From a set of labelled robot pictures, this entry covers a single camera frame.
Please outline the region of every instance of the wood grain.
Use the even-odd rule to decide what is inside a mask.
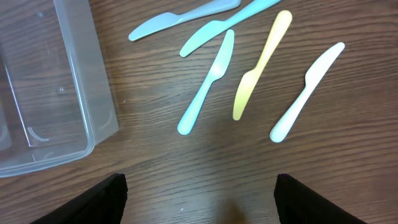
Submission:
[[[212,86],[191,135],[178,134],[224,34],[187,58],[179,50],[201,26],[249,2],[130,42],[128,34],[151,17],[206,1],[90,0],[120,131],[84,159],[0,179],[0,223],[29,223],[114,172],[129,185],[123,223],[279,223],[273,190],[280,173],[368,223],[398,223],[396,0],[283,0],[234,26],[226,75]],[[240,79],[283,9],[292,25],[235,122]],[[287,139],[274,144],[269,131],[300,93],[305,72],[340,41],[345,51]]]

